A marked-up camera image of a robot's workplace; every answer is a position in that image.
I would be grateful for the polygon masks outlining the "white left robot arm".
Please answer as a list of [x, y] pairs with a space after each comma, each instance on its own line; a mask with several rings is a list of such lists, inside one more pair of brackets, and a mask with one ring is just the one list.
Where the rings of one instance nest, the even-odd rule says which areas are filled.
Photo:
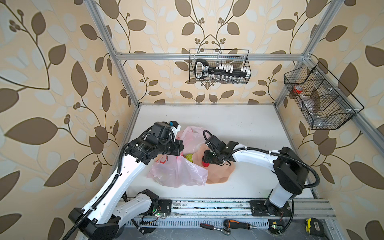
[[159, 155], [179, 156], [183, 142], [176, 139], [181, 126], [176, 121], [156, 122], [120, 151], [117, 168], [99, 192], [82, 208], [74, 208], [69, 219], [74, 226], [64, 235], [69, 239], [79, 230], [89, 240], [113, 240], [125, 224], [141, 214], [160, 211], [159, 197], [150, 190], [130, 201], [119, 201], [138, 174]]

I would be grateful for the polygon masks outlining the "green pear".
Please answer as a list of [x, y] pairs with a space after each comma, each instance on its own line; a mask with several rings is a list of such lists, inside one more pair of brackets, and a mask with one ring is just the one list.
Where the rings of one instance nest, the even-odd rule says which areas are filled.
[[193, 154], [187, 154], [184, 156], [184, 158], [186, 158], [189, 162], [193, 163]]

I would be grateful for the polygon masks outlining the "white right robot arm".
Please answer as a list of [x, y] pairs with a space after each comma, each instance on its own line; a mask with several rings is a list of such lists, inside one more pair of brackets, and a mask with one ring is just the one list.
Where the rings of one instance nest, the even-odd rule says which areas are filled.
[[288, 147], [268, 151], [233, 141], [226, 144], [209, 131], [203, 131], [203, 137], [205, 145], [209, 148], [204, 152], [204, 163], [218, 166], [248, 163], [263, 167], [276, 175], [278, 183], [262, 207], [262, 211], [270, 216], [282, 215], [288, 201], [292, 201], [304, 189], [314, 188], [320, 184], [319, 174]]

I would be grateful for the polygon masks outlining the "pink plastic bag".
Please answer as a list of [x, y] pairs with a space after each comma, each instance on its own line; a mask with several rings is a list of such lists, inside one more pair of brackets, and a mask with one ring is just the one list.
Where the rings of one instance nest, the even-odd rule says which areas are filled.
[[179, 188], [181, 186], [204, 186], [208, 171], [189, 162], [184, 158], [187, 154], [196, 153], [205, 144], [203, 131], [205, 128], [188, 126], [176, 139], [182, 140], [184, 150], [180, 156], [162, 155], [155, 159], [147, 174], [147, 178], [166, 186]]

